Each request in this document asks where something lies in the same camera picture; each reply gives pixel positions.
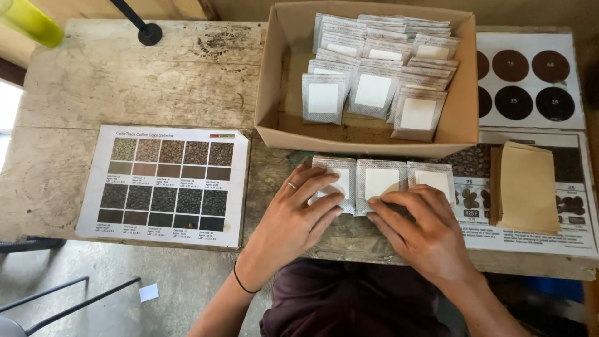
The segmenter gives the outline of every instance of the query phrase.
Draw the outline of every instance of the yellow-green bottle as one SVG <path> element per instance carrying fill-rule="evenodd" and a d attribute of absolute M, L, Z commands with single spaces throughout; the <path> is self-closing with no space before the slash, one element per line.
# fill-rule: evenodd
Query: yellow-green bottle
<path fill-rule="evenodd" d="M 48 48 L 62 40 L 62 29 L 27 0 L 0 0 L 0 23 Z"/>

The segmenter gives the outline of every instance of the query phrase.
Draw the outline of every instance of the colortrack coffee color selector chart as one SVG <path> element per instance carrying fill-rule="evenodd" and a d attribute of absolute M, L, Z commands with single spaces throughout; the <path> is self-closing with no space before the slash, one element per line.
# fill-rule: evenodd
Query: colortrack coffee color selector chart
<path fill-rule="evenodd" d="M 248 148 L 237 130 L 102 125 L 77 235 L 238 247 Z"/>

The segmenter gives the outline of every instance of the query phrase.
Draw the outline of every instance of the cardboard box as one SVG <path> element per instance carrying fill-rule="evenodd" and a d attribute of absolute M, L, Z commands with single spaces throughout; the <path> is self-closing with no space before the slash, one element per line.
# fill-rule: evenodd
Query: cardboard box
<path fill-rule="evenodd" d="M 311 51 L 316 13 L 352 18 L 359 14 L 402 14 L 451 22 L 453 36 L 462 40 L 454 58 L 460 65 L 433 143 L 391 139 L 391 124 L 345 111 L 341 125 L 303 124 L 301 75 L 314 58 Z M 476 24 L 472 13 L 370 2 L 275 4 L 268 18 L 254 125 L 266 145 L 273 148 L 440 158 L 478 142 L 476 71 Z"/>

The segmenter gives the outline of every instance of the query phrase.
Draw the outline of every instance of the finger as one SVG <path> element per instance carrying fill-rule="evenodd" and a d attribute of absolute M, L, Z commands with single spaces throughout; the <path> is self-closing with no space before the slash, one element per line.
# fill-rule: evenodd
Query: finger
<path fill-rule="evenodd" d="M 380 217 L 380 215 L 370 212 L 366 215 L 370 221 L 372 221 L 376 227 L 380 230 L 381 233 L 389 240 L 393 249 L 399 255 L 405 256 L 408 253 L 408 249 L 406 247 L 406 242 L 403 237 L 401 237 L 391 226 Z"/>
<path fill-rule="evenodd" d="M 455 215 L 445 193 L 428 185 L 416 185 L 410 188 L 410 192 L 418 194 L 446 225 L 453 223 Z"/>
<path fill-rule="evenodd" d="M 306 220 L 309 223 L 315 223 L 329 210 L 341 203 L 344 198 L 345 196 L 343 193 L 332 193 L 325 195 L 322 198 L 318 198 L 318 200 L 314 201 L 310 206 L 308 206 L 308 208 L 304 210 Z"/>
<path fill-rule="evenodd" d="M 297 186 L 298 189 L 300 189 L 310 178 L 322 175 L 325 172 L 326 172 L 325 168 L 311 167 L 311 168 L 308 168 L 307 170 L 297 173 L 295 176 L 291 177 L 288 181 L 285 182 L 281 196 L 290 198 L 292 195 L 297 193 L 296 189 L 293 188 L 292 186 L 290 186 L 288 184 L 288 182 L 294 183 L 295 186 Z"/>
<path fill-rule="evenodd" d="M 310 234 L 308 234 L 308 240 L 306 242 L 308 248 L 314 247 L 318 239 L 320 239 L 322 233 L 329 227 L 329 225 L 335 220 L 336 217 L 340 216 L 343 213 L 343 209 L 339 206 L 333 207 L 327 213 L 325 213 L 317 222 Z"/>
<path fill-rule="evenodd" d="M 416 193 L 410 191 L 389 192 L 382 195 L 380 199 L 386 203 L 395 203 L 405 206 L 420 225 L 426 225 L 429 222 L 438 219 L 431 208 Z"/>
<path fill-rule="evenodd" d="M 422 238 L 421 229 L 405 219 L 396 211 L 389 208 L 378 198 L 370 198 L 370 208 L 376 212 L 385 222 L 391 226 L 405 241 L 418 242 Z"/>
<path fill-rule="evenodd" d="M 302 165 L 302 164 L 298 165 L 295 168 L 295 170 L 293 170 L 293 172 L 291 172 L 291 174 L 285 179 L 285 181 L 283 182 L 283 185 L 281 185 L 281 187 L 277 191 L 277 194 L 275 195 L 275 197 L 281 195 L 283 193 L 283 191 L 285 190 L 286 187 L 291 187 L 287 183 L 290 182 L 293 177 L 295 177 L 297 174 L 299 174 L 299 173 L 301 173 L 303 171 L 309 170 L 309 169 L 310 169 L 310 167 L 308 167 L 308 166 L 305 166 L 305 165 Z"/>
<path fill-rule="evenodd" d="M 308 179 L 298 190 L 293 194 L 291 200 L 296 205 L 305 203 L 319 189 L 328 186 L 339 180 L 339 174 L 329 173 L 318 176 L 313 176 Z"/>

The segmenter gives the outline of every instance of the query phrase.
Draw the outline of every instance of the concrete floor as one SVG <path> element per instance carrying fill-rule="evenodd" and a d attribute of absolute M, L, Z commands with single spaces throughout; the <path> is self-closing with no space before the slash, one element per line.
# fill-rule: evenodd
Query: concrete floor
<path fill-rule="evenodd" d="M 85 299 L 140 276 L 135 284 L 41 329 L 46 337 L 184 336 L 228 276 L 236 254 L 68 241 L 57 251 L 0 255 L 0 305 L 80 276 L 84 282 L 2 315 L 28 329 Z M 158 283 L 160 297 L 140 303 L 139 287 Z M 259 336 L 258 321 L 271 305 L 271 284 L 252 302 L 240 336 Z"/>

